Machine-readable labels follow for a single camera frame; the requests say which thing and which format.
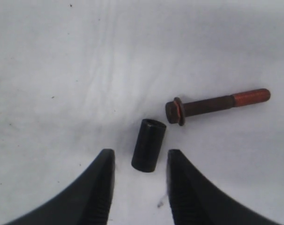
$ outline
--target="white cloth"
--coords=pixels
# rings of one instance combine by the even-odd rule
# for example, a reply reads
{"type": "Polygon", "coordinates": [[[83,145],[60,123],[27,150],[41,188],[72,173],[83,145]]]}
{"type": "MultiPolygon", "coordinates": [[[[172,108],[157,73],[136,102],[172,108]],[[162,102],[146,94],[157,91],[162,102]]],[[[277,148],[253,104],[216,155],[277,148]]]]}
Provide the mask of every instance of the white cloth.
{"type": "Polygon", "coordinates": [[[284,224],[284,0],[1,0],[0,224],[116,153],[110,225],[172,225],[167,151],[284,224]],[[167,126],[157,169],[131,167],[164,105],[268,88],[269,102],[167,126]]]}

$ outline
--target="bolt shank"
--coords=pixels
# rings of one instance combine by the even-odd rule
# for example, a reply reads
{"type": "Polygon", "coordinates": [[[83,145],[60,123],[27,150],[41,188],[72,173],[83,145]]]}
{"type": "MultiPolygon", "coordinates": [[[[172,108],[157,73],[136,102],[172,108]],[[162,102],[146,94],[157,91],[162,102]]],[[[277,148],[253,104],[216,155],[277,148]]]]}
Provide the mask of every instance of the bolt shank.
{"type": "Polygon", "coordinates": [[[211,113],[220,110],[230,109],[235,106],[233,96],[215,97],[211,99],[191,102],[184,104],[185,115],[195,116],[204,113],[211,113]]]}

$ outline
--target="bolt head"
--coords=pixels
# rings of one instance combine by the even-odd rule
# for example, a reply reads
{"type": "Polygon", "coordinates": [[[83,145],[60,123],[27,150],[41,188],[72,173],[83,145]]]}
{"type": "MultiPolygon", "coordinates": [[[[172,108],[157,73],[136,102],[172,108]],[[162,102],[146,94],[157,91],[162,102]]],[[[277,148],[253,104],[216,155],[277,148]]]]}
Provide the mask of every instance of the bolt head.
{"type": "Polygon", "coordinates": [[[175,124],[179,122],[178,108],[174,102],[167,102],[165,111],[169,123],[175,124]]]}

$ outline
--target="flanged bolt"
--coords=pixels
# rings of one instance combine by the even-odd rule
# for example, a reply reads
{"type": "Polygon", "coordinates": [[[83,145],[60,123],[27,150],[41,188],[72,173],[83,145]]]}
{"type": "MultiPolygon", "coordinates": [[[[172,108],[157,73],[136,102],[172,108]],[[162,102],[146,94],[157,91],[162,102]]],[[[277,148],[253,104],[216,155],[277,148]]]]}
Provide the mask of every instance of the flanged bolt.
{"type": "Polygon", "coordinates": [[[257,89],[185,104],[181,102],[179,97],[176,97],[174,101],[166,104],[165,110],[169,123],[178,123],[183,126],[186,117],[266,102],[270,99],[270,96],[269,90],[257,89]]]}

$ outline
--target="cylindrical spacer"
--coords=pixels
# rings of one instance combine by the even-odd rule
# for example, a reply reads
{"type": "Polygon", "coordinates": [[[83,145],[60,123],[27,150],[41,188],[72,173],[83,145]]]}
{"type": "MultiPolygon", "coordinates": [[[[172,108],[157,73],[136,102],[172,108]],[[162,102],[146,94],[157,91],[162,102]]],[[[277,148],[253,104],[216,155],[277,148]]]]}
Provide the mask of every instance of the cylindrical spacer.
{"type": "Polygon", "coordinates": [[[132,166],[141,172],[153,172],[166,131],[162,122],[143,119],[132,159],[132,166]]]}

